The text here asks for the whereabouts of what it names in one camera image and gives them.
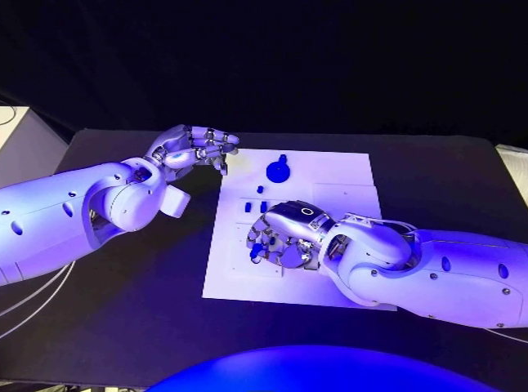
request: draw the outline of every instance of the black table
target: black table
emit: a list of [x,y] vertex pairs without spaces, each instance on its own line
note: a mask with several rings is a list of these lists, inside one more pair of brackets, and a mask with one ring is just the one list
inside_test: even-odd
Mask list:
[[[59,171],[141,156],[157,133],[85,130]],[[243,134],[241,146],[370,154],[383,217],[528,243],[528,210],[492,145],[468,137]],[[404,310],[202,298],[220,177],[177,183],[181,219],[161,213],[83,257],[56,298],[0,340],[0,379],[145,387],[207,359],[275,345],[344,345],[419,359],[528,390],[528,345]],[[0,309],[47,277],[0,287]],[[0,320],[0,332],[42,298]],[[528,337],[528,330],[515,332]]]

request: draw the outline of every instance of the cable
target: cable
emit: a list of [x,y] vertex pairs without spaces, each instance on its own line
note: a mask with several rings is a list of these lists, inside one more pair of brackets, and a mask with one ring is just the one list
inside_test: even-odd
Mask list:
[[8,105],[8,104],[7,104],[4,101],[1,101],[1,100],[0,100],[0,103],[4,104],[4,105],[7,105],[7,106],[13,109],[13,117],[11,117],[7,121],[0,122],[0,126],[1,126],[1,125],[4,125],[4,124],[8,124],[8,123],[14,120],[14,118],[16,118],[16,107],[14,107],[13,105]]
[[528,341],[525,341],[523,339],[519,339],[518,337],[505,335],[503,333],[499,333],[499,332],[493,331],[492,329],[487,329],[487,328],[483,328],[483,329],[486,329],[490,333],[494,333],[496,335],[500,335],[502,337],[506,337],[507,339],[512,339],[513,341],[519,341],[520,343],[526,343],[528,344]]
[[72,272],[73,266],[75,266],[75,261],[69,265],[69,270],[67,270],[66,276],[63,276],[63,279],[60,280],[60,284],[59,284],[57,288],[55,289],[55,292],[50,294],[49,298],[43,302],[40,307],[34,310],[31,315],[5,333],[1,333],[0,339],[4,338],[36,316],[37,312],[42,310],[42,308],[46,306],[46,304],[52,301],[52,298],[57,294],[57,291],[60,290],[60,287],[63,286],[63,283],[67,280],[67,276],[69,276],[69,273]]
[[0,317],[5,315],[11,310],[14,310],[26,301],[29,301],[37,294],[42,292],[42,290],[52,284],[52,282],[60,277],[60,273],[66,270],[67,265],[60,269],[60,272],[55,275],[55,277],[43,284],[43,286],[20,301],[17,302],[8,309],[5,309],[3,312],[0,312]]

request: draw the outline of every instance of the robotic arm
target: robotic arm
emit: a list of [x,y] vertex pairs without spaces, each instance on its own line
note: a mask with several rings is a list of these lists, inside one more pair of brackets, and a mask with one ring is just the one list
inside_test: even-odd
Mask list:
[[143,158],[0,189],[0,286],[56,270],[151,222],[180,217],[190,196],[168,183],[193,165],[226,175],[238,138],[205,127],[166,131]]
[[[399,233],[388,225],[399,225]],[[528,327],[528,245],[479,234],[419,230],[308,203],[274,206],[248,233],[254,262],[318,273],[359,305],[388,303],[471,327]],[[282,264],[294,249],[298,261]]]

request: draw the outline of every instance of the blue object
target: blue object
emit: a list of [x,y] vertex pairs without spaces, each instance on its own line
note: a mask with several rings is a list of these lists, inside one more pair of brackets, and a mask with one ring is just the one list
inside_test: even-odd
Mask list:
[[445,256],[443,256],[441,267],[443,267],[443,271],[445,271],[445,272],[450,271],[450,260]]
[[258,252],[264,249],[264,247],[261,246],[261,243],[255,243],[252,245],[252,250],[249,251],[249,260],[255,259],[255,257],[258,256]]
[[290,167],[287,166],[287,156],[280,156],[278,162],[267,165],[267,178],[275,183],[284,182],[290,178]]
[[507,276],[509,276],[509,271],[507,271],[507,267],[506,267],[503,264],[500,264],[500,265],[497,266],[497,273],[499,273],[499,276],[500,276],[503,279],[507,278]]
[[494,391],[414,359],[327,345],[272,347],[232,354],[183,370],[148,389],[192,390]]

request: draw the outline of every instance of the blue game piece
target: blue game piece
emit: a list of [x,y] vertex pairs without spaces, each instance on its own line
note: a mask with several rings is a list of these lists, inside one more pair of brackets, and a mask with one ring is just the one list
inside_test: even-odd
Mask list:
[[267,165],[267,178],[275,183],[284,182],[290,178],[290,167],[287,166],[287,156],[280,156],[278,162]]
[[249,251],[249,259],[255,259],[255,257],[258,256],[258,252],[264,249],[264,247],[261,246],[261,243],[255,243],[252,245],[252,250]]

